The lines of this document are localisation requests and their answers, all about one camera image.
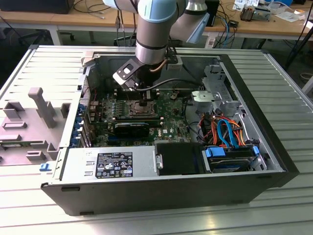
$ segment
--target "computer case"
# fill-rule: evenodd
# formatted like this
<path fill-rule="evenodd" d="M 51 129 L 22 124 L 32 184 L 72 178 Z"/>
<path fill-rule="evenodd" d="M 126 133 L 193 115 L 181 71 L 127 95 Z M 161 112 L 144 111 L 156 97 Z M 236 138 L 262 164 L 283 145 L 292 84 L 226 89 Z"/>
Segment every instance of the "computer case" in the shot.
<path fill-rule="evenodd" d="M 1 11 L 67 14 L 75 0 L 0 0 Z"/>

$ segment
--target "power supply label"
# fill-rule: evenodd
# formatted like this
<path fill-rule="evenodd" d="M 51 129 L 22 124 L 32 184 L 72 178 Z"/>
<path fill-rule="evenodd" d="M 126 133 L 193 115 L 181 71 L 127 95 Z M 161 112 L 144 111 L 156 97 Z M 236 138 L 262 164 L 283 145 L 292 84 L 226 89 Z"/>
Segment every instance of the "power supply label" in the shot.
<path fill-rule="evenodd" d="M 133 176 L 133 153 L 99 153 L 96 177 L 115 178 Z"/>

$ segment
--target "aluminum extrusion table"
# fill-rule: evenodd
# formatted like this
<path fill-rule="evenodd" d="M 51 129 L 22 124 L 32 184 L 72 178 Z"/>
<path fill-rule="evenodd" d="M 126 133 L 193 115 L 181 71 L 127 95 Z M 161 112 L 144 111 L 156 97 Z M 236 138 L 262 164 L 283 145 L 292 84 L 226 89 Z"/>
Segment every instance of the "aluminum extrusion table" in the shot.
<path fill-rule="evenodd" d="M 116 47 L 39 46 L 29 49 L 0 91 L 33 107 L 27 91 L 41 86 L 54 107 L 71 102 L 82 74 L 84 51 L 121 53 Z M 129 53 L 134 49 L 122 49 Z M 10 234 L 312 234 L 313 104 L 269 54 L 215 50 L 229 55 L 300 171 L 283 188 L 271 188 L 250 204 L 167 211 L 69 216 L 40 190 L 39 165 L 0 167 L 0 233 Z M 204 49 L 178 53 L 205 54 Z"/>

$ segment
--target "side panel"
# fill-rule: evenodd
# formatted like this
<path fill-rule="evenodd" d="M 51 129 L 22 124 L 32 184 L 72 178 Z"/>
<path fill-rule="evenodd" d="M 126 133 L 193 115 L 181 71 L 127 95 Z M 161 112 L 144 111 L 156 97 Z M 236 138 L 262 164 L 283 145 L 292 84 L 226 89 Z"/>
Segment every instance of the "side panel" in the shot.
<path fill-rule="evenodd" d="M 249 203 L 284 174 L 63 187 L 43 184 L 42 190 L 69 215 L 138 212 Z"/>
<path fill-rule="evenodd" d="M 238 70 L 231 62 L 229 56 L 222 55 L 221 59 L 225 65 L 226 72 L 230 74 L 231 80 L 235 84 L 235 90 L 238 90 L 238 93 L 246 103 L 249 112 L 252 114 L 254 121 L 258 125 L 261 133 L 263 134 L 267 144 L 269 145 L 273 154 L 278 160 L 280 166 L 288 172 L 288 174 L 282 181 L 277 182 L 275 185 L 273 185 L 273 187 L 282 187 L 287 182 L 296 177 L 299 174 L 299 170 L 297 169 L 287 150 L 284 148 L 283 144 L 277 137 L 275 131 L 265 117 L 260 106 L 255 101 L 245 82 L 241 78 Z"/>

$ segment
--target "open computer chassis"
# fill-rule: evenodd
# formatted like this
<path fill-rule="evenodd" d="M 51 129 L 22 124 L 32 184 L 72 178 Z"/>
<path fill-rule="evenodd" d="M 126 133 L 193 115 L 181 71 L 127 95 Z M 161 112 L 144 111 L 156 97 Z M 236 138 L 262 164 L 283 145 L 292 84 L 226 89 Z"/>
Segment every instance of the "open computer chassis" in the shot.
<path fill-rule="evenodd" d="M 42 184 L 66 213 L 248 203 L 298 174 L 227 55 L 182 56 L 201 60 L 203 86 L 160 87 L 143 109 L 112 84 L 110 59 L 123 56 L 132 55 L 90 57 L 53 179 Z M 173 76 L 163 70 L 162 79 Z"/>

